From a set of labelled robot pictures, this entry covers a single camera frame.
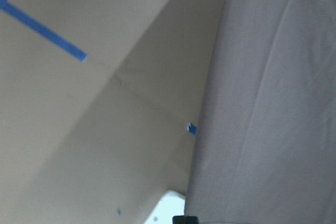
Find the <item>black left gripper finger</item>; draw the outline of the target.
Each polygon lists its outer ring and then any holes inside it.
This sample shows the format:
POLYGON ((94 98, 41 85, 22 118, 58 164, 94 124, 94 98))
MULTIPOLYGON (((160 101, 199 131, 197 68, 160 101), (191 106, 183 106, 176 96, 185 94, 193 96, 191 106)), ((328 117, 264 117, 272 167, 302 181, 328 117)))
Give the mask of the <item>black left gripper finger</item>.
POLYGON ((172 222, 173 224, 199 224, 196 216, 174 216, 172 222))

